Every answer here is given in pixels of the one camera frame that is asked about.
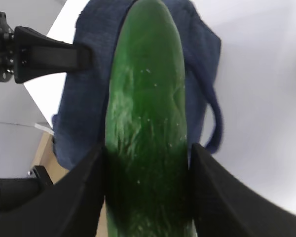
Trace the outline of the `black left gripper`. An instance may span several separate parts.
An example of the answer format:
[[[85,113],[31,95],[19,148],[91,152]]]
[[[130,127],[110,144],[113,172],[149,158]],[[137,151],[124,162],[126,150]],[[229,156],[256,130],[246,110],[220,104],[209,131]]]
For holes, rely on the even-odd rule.
[[[92,66],[92,50],[49,38],[29,27],[8,25],[0,11],[0,81],[16,83],[57,73],[77,72]]]

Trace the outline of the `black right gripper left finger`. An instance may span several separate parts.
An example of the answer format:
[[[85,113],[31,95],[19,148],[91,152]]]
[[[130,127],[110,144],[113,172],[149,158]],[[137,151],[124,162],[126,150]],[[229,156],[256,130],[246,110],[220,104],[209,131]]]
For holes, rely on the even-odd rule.
[[[105,149],[95,146],[53,184],[45,167],[0,178],[0,237],[94,237],[105,195]]]

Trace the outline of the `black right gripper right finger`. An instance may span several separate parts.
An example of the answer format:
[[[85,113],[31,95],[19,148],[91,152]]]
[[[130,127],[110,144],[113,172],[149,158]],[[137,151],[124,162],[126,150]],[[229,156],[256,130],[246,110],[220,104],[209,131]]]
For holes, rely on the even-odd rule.
[[[199,237],[296,237],[296,215],[248,188],[199,144],[191,149],[191,211]]]

